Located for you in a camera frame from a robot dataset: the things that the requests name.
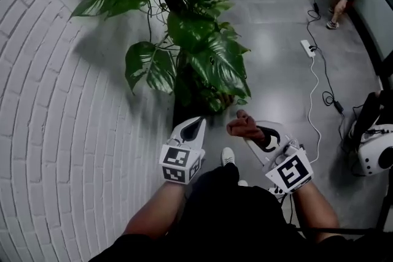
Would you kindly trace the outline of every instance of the gray floor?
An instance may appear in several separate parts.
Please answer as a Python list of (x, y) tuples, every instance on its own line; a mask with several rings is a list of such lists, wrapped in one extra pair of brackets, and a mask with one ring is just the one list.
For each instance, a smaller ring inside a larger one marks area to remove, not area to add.
[[(243, 109), (256, 120), (285, 124), (304, 144), (309, 159), (316, 156), (317, 134), (307, 121), (309, 93), (316, 81), (309, 70), (311, 60), (300, 46), (302, 39), (311, 38), (306, 31), (307, 10), (313, 0), (232, 0), (236, 5), (222, 15), (242, 36), (240, 42), (252, 51), (244, 55), (252, 99)], [(379, 89), (366, 49), (350, 19), (345, 16), (340, 29), (325, 27), (330, 18), (328, 0), (317, 0), (322, 20), (311, 25), (320, 48), (323, 49), (328, 72), (337, 100), (344, 107), (348, 130), (353, 120), (352, 106), (363, 104), (371, 91)], [(338, 213), (341, 225), (368, 228), (375, 225), (387, 184), (387, 174), (367, 178), (353, 177), (348, 159), (339, 149), (340, 115), (333, 106), (322, 102), (322, 92), (328, 89), (324, 64), (316, 57), (314, 70), (320, 85), (313, 96), (312, 120), (322, 133), (320, 157), (313, 164), (314, 182)], [(230, 137), (225, 125), (235, 117), (238, 106), (223, 115), (212, 117), (206, 133), (206, 161), (203, 171), (219, 165), (220, 151), (231, 147), (242, 179), (250, 185), (268, 188), (271, 183), (261, 172), (261, 165), (246, 143)], [(284, 212), (289, 214), (289, 204)]]

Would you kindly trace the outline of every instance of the white cable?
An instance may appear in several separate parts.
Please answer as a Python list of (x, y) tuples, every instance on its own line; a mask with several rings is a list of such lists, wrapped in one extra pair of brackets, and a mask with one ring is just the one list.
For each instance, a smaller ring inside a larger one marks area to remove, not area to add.
[(314, 74), (315, 78), (317, 78), (317, 84), (315, 84), (315, 87), (313, 88), (313, 90), (312, 90), (311, 93), (309, 94), (310, 107), (309, 107), (307, 119), (308, 119), (308, 122), (310, 123), (310, 125), (311, 125), (311, 126), (314, 128), (314, 130), (318, 133), (318, 142), (317, 142), (317, 158), (316, 158), (315, 160), (313, 160), (313, 161), (310, 161), (310, 162), (309, 162), (310, 164), (313, 163), (313, 162), (315, 162), (315, 161), (317, 161), (318, 158), (319, 158), (319, 143), (320, 143), (321, 138), (322, 138), (322, 134), (319, 132), (319, 130), (318, 130), (317, 128), (315, 128), (315, 126), (313, 125), (313, 123), (311, 122), (311, 119), (310, 119), (310, 117), (309, 117), (309, 115), (310, 115), (310, 113), (311, 113), (311, 109), (313, 108), (313, 98), (312, 98), (312, 95), (313, 95), (315, 89), (317, 88), (317, 86), (318, 86), (318, 84), (319, 84), (319, 79), (318, 79), (317, 75), (315, 74), (315, 72), (313, 71), (314, 57), (312, 57), (312, 59), (313, 59), (313, 63), (311, 64), (310, 69), (311, 69), (311, 72)]

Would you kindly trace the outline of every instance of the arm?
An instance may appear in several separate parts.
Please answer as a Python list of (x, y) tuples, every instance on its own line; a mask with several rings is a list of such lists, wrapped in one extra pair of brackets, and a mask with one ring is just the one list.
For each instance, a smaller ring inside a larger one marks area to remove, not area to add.
[[(301, 227), (339, 228), (337, 214), (319, 192), (314, 183), (308, 182), (294, 194), (296, 214)], [(336, 236), (329, 233), (304, 233), (315, 242)]]
[(164, 236), (176, 218), (185, 186), (165, 182), (128, 222), (123, 234), (143, 234), (151, 239)]

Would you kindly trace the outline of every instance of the white brick wall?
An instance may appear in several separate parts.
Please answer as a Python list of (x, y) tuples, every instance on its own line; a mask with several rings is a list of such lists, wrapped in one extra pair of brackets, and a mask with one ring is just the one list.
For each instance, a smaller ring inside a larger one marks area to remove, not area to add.
[(161, 183), (173, 100), (146, 85), (134, 96), (122, 75), (139, 23), (69, 16), (61, 0), (0, 0), (4, 262), (88, 261)]

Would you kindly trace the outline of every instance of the shoe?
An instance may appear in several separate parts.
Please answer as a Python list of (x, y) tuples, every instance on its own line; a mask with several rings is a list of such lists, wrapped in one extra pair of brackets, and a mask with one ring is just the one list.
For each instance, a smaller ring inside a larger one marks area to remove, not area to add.
[(241, 187), (248, 187), (248, 183), (245, 180), (239, 180), (238, 186)]
[(235, 153), (230, 147), (224, 147), (221, 152), (221, 165), (225, 166), (228, 163), (235, 163)]
[(351, 130), (349, 130), (349, 133), (348, 133), (348, 137), (352, 140), (353, 139), (353, 137), (354, 137), (354, 130), (355, 130), (355, 125), (356, 125), (356, 120), (354, 121), (354, 123), (352, 124), (352, 126), (351, 126)]
[(338, 22), (334, 23), (334, 22), (332, 22), (332, 21), (328, 21), (328, 22), (326, 23), (326, 27), (327, 27), (328, 29), (338, 29), (339, 26), (340, 26), (340, 25), (338, 24)]

